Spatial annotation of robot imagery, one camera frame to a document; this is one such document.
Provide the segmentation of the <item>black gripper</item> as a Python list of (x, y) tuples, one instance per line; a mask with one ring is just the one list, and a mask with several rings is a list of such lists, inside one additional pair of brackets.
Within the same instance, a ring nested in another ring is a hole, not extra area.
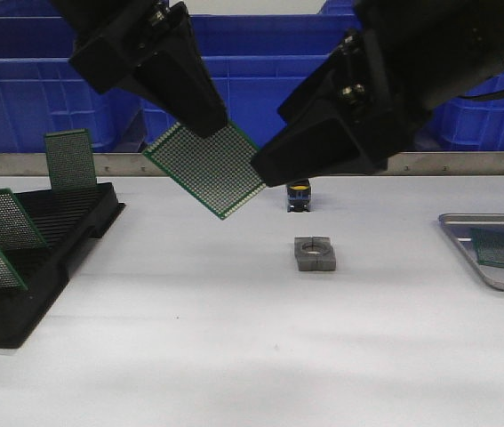
[(196, 135), (207, 138), (228, 124), (228, 112), (196, 42), (187, 6), (166, 1), (52, 1), (75, 30), (69, 64), (97, 92), (116, 87), (132, 72), (128, 36), (138, 63), (132, 89)]
[(435, 108), (504, 71), (504, 1), (356, 1), (362, 24), (277, 109), (252, 158), (269, 186), (378, 172)]

